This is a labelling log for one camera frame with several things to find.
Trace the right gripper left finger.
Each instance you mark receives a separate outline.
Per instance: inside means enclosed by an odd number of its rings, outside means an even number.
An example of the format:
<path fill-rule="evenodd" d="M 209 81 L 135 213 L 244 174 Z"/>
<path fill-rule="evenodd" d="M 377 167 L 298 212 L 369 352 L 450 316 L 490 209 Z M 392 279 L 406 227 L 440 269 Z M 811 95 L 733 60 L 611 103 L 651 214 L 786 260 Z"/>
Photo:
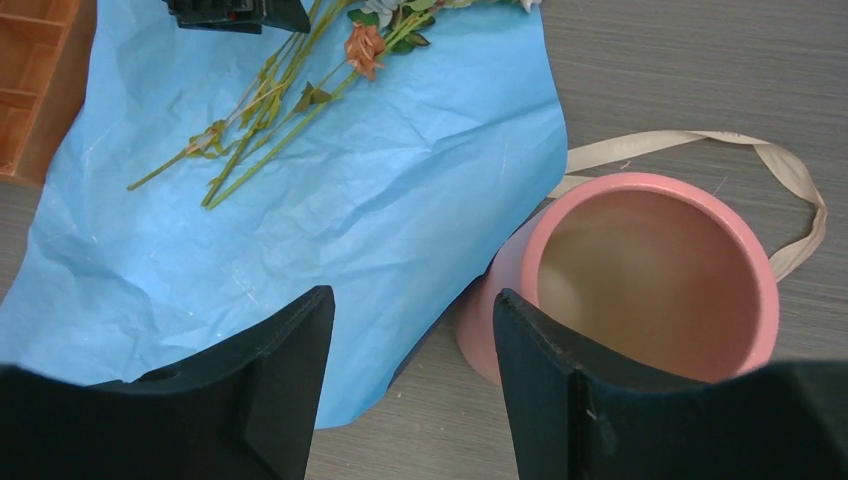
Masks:
<path fill-rule="evenodd" d="M 125 383 L 1 368 L 5 479 L 301 479 L 334 323 L 317 286 L 266 320 Z"/>

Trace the light blue flower stem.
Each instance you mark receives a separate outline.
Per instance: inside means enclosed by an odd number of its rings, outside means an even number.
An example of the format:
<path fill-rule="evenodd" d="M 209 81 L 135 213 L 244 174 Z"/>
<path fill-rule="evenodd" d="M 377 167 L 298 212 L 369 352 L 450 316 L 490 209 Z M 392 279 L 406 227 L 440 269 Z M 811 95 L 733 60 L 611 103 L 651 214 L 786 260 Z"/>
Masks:
<path fill-rule="evenodd" d="M 355 21 L 366 25 L 377 25 L 378 31 L 386 36 L 393 27 L 411 13 L 432 11 L 432 24 L 421 26 L 417 31 L 415 47 L 411 48 L 408 43 L 400 43 L 388 55 L 406 54 L 429 46 L 430 42 L 423 36 L 423 30 L 434 24 L 436 13 L 444 8 L 454 8 L 456 5 L 454 1 L 314 1 L 310 6 L 303 5 L 311 21 L 311 31 L 309 33 L 289 32 L 289 38 L 265 60 L 252 83 L 226 117 L 212 122 L 203 132 L 190 137 L 187 145 L 179 153 L 138 181 L 128 185 L 128 190 L 138 189 L 187 158 L 225 159 L 227 164 L 238 148 L 253 147 L 272 128 L 278 127 L 273 140 L 235 167 L 223 184 L 225 188 L 229 187 L 300 122 L 302 115 L 291 117 L 286 124 L 281 123 L 285 115 L 301 98 L 301 93 L 307 84 L 315 85 L 333 72 L 335 75 L 323 85 L 324 90 L 332 91 L 352 72 L 352 68 L 345 63 L 345 43 L 351 36 Z M 303 79 L 302 72 L 309 59 L 313 57 L 315 48 L 331 31 L 336 21 L 344 23 L 348 34 L 343 43 L 343 60 L 316 82 Z"/>

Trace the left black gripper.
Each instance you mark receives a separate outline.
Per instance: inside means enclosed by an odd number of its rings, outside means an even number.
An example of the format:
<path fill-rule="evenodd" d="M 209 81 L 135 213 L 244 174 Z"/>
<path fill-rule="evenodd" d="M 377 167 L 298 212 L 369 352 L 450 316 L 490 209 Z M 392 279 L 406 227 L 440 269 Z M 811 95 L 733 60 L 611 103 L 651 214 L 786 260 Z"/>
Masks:
<path fill-rule="evenodd" d="M 164 0 L 179 28 L 261 34 L 264 27 L 311 31 L 299 0 Z"/>

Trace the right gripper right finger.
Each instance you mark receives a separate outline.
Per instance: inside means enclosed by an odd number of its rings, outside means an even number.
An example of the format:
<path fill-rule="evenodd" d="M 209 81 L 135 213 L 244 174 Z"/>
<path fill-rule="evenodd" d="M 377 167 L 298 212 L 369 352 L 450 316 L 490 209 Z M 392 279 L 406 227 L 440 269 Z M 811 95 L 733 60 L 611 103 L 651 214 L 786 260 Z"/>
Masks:
<path fill-rule="evenodd" d="M 847 365 L 770 363 L 716 384 L 619 354 L 499 293 L 494 337 L 523 479 L 843 479 Z"/>

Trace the flower bouquet blue paper wrap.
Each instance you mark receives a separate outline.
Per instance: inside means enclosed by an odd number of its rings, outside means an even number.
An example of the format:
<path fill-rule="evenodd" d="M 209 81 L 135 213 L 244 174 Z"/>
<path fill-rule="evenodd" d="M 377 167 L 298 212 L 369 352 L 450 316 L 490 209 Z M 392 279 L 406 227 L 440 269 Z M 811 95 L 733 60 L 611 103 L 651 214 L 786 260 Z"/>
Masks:
<path fill-rule="evenodd" d="M 316 424 L 353 422 L 566 167 L 539 11 L 442 11 L 427 36 L 206 210 L 217 162 L 130 184 L 225 116 L 287 33 L 183 30 L 159 1 L 100 2 L 85 105 L 1 306 L 2 361 L 133 380 L 329 285 Z"/>

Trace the orange rose stem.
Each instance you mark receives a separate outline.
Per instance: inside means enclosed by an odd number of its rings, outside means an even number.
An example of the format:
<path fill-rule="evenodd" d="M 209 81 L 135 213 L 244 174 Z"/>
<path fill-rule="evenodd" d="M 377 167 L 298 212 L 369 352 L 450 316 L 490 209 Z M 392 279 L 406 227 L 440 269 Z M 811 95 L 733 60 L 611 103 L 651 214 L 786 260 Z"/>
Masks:
<path fill-rule="evenodd" d="M 238 148 L 221 173 L 210 182 L 210 189 L 202 200 L 201 205 L 205 209 L 211 210 L 232 195 L 286 148 L 327 105 L 340 99 L 343 91 L 357 78 L 365 77 L 373 82 L 376 79 L 377 70 L 383 67 L 383 58 L 392 53 L 395 50 L 395 46 L 400 43 L 408 43 L 411 48 L 414 48 L 418 38 L 417 31 L 421 26 L 431 25 L 432 18 L 433 12 L 430 10 L 413 12 L 407 18 L 401 20 L 397 26 L 393 27 L 386 36 L 378 31 L 377 25 L 366 25 L 360 21 L 355 21 L 351 36 L 345 43 L 345 63 L 352 68 L 352 72 L 332 91 L 324 90 L 323 85 L 335 75 L 333 72 L 329 73 L 321 82 L 315 85 L 311 83 L 307 84 L 301 93 L 301 98 L 281 121 L 282 124 L 286 124 L 291 117 L 302 115 L 303 118 L 300 122 L 279 143 L 271 148 L 266 155 L 258 160 L 256 164 L 248 168 L 232 185 L 225 188 L 223 184 L 228 180 L 235 167 L 273 140 L 279 128 L 272 128 L 269 133 L 259 139 L 251 148 Z"/>

